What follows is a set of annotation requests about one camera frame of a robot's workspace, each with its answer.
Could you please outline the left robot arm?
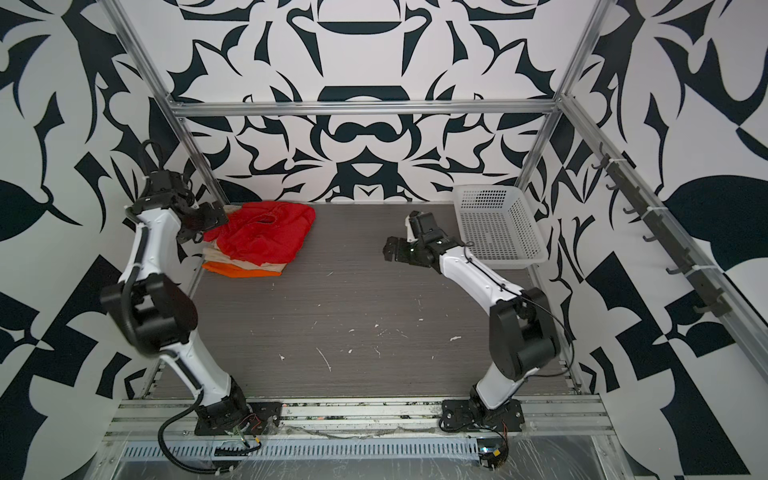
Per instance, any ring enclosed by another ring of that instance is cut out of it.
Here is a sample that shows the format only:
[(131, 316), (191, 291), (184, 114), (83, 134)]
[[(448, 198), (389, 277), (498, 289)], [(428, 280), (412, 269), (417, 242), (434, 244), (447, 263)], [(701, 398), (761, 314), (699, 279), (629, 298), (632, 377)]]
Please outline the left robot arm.
[(100, 303), (129, 345), (180, 377), (205, 430), (229, 430), (251, 410), (204, 345), (197, 308), (168, 267), (179, 245), (225, 225), (225, 210), (218, 201), (198, 203), (180, 173), (156, 170), (125, 214), (135, 226), (129, 260), (117, 282), (102, 289)]

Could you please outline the orange shorts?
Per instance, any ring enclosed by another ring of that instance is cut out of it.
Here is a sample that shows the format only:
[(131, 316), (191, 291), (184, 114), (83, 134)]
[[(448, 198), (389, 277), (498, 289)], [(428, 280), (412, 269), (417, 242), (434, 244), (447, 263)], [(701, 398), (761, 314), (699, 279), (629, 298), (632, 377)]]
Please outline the orange shorts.
[(266, 268), (245, 269), (237, 265), (221, 262), (204, 262), (202, 267), (212, 273), (228, 278), (264, 278), (279, 277), (284, 265), (267, 265)]

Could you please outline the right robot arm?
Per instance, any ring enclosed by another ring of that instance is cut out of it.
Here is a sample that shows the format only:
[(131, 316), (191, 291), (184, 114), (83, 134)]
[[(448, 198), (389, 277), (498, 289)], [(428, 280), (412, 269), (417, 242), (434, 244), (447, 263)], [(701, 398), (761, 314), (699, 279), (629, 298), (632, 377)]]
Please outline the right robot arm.
[(556, 319), (537, 288), (513, 284), (476, 258), (470, 247), (449, 236), (428, 212), (405, 219), (406, 237), (391, 236), (384, 259), (431, 268), (461, 287), (487, 313), (492, 363), (472, 387), (472, 406), (480, 415), (508, 403), (529, 377), (562, 349)]

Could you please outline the beige shorts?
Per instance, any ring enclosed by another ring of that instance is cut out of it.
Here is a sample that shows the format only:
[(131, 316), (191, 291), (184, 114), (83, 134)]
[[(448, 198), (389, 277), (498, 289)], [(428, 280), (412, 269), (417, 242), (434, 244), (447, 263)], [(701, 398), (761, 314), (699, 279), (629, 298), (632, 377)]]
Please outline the beige shorts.
[(287, 265), (295, 258), (290, 244), (280, 239), (291, 208), (285, 202), (252, 202), (224, 209), (228, 223), (203, 235), (203, 240), (226, 257), (253, 267)]

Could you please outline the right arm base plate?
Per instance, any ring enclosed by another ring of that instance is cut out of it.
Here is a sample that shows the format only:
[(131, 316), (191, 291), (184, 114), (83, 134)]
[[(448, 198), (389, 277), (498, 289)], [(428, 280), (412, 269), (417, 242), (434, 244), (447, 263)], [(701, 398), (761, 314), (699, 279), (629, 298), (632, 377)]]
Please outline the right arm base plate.
[(448, 433), (480, 431), (521, 432), (525, 423), (521, 403), (508, 400), (496, 409), (487, 409), (479, 399), (444, 400), (438, 426)]

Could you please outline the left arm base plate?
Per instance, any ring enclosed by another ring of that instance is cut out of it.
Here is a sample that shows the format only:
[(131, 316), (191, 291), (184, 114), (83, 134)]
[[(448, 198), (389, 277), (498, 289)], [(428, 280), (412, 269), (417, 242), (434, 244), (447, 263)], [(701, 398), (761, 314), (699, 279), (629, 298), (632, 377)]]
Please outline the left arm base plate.
[(270, 433), (280, 426), (282, 408), (283, 404), (277, 401), (249, 401), (244, 412), (236, 412), (216, 420), (198, 419), (194, 434), (210, 437), (234, 435), (235, 431), (255, 436)]

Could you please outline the red shorts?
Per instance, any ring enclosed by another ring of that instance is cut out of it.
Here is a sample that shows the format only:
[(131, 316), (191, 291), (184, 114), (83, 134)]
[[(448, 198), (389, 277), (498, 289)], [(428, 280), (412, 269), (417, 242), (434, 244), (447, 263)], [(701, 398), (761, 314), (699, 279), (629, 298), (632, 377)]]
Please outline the red shorts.
[(309, 205), (250, 202), (227, 214), (227, 223), (206, 232), (205, 242), (232, 260), (254, 265), (288, 264), (301, 250), (316, 220)]

